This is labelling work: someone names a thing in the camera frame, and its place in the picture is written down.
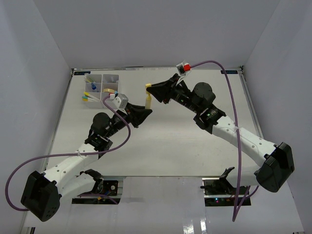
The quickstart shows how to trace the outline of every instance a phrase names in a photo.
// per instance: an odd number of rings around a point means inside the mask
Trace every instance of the purple cable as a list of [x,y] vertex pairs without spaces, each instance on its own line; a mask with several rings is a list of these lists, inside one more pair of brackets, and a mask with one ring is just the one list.
[[[80,153],[80,155],[98,155],[98,154],[105,154],[105,153],[108,153],[108,152],[111,152],[111,151],[114,151],[114,150],[117,150],[119,149],[121,146],[123,146],[125,143],[127,143],[127,141],[129,140],[130,138],[130,135],[131,135],[131,129],[130,129],[130,126],[129,124],[127,123],[127,121],[125,121],[125,119],[123,117],[120,116],[120,114],[118,114],[113,108],[111,108],[109,105],[106,104],[106,99],[109,98],[109,95],[103,99],[103,104],[110,110],[112,111],[118,118],[121,119],[122,122],[124,122],[124,124],[126,125],[126,127],[128,128],[128,136],[127,138],[125,139],[125,141],[123,143],[121,143],[120,145],[116,146],[115,148],[112,148],[110,150],[104,150],[104,151],[101,151],[101,152],[91,152],[91,153]],[[28,209],[22,209],[22,208],[19,208],[19,207],[16,207],[10,200],[10,197],[9,197],[9,184],[10,184],[10,181],[12,179],[12,177],[14,176],[14,174],[24,165],[26,165],[27,163],[29,162],[32,162],[32,161],[35,161],[35,160],[38,160],[38,159],[42,159],[42,158],[47,158],[47,157],[60,157],[60,156],[77,156],[77,153],[72,153],[72,154],[56,154],[56,155],[44,155],[44,156],[38,156],[38,157],[34,157],[34,158],[31,158],[25,162],[23,162],[20,166],[18,166],[17,168],[15,168],[15,170],[10,174],[8,180],[6,181],[6,184],[5,184],[5,199],[6,201],[8,202],[8,204],[14,209],[14,210],[17,210],[17,211],[28,211]]]
[[246,199],[248,199],[248,198],[250,198],[252,195],[254,195],[255,192],[257,192],[258,188],[259,188],[259,186],[257,186],[257,187],[254,189],[254,191],[253,191],[249,196],[246,197]]
[[[239,188],[240,188],[241,171],[242,171],[242,149],[241,149],[240,134],[239,134],[239,128],[238,128],[237,111],[236,111],[235,101],[234,101],[233,92],[232,92],[231,84],[229,81],[229,77],[228,77],[228,74],[226,73],[226,71],[225,71],[225,69],[221,63],[214,61],[214,60],[207,60],[207,61],[197,63],[197,64],[191,66],[191,68],[203,65],[205,63],[215,63],[222,69],[222,71],[225,75],[226,82],[227,82],[228,87],[229,87],[232,106],[233,106],[233,112],[234,112],[235,126],[237,127],[236,133],[237,133],[237,148],[238,148],[238,173],[237,173],[237,185],[236,185],[236,194],[235,194],[235,201],[234,201],[234,211],[233,211],[233,217],[232,217],[232,221],[235,222],[235,219],[236,219],[236,216],[238,213],[237,204],[238,204],[238,196],[239,196]],[[243,199],[241,200],[241,203],[245,200],[246,195],[247,195],[247,193],[245,193]]]
[[103,195],[103,194],[80,194],[79,196],[100,196],[100,197],[104,197],[104,198],[110,199],[113,203],[118,205],[118,203],[114,199],[112,199],[110,196]]
[[242,206],[244,200],[246,199],[246,196],[247,196],[247,194],[248,194],[248,192],[249,192],[249,189],[250,189],[250,186],[247,187],[247,189],[246,189],[246,191],[245,191],[245,194],[244,194],[243,198],[241,199],[241,201],[240,201],[240,203],[239,203],[239,205],[238,205],[238,207],[237,207],[236,214],[235,214],[235,216],[233,216],[233,219],[234,219],[233,222],[235,222],[235,220],[236,220],[236,217],[237,217],[237,214],[238,214],[238,212],[239,212],[239,209],[240,209],[240,207]]

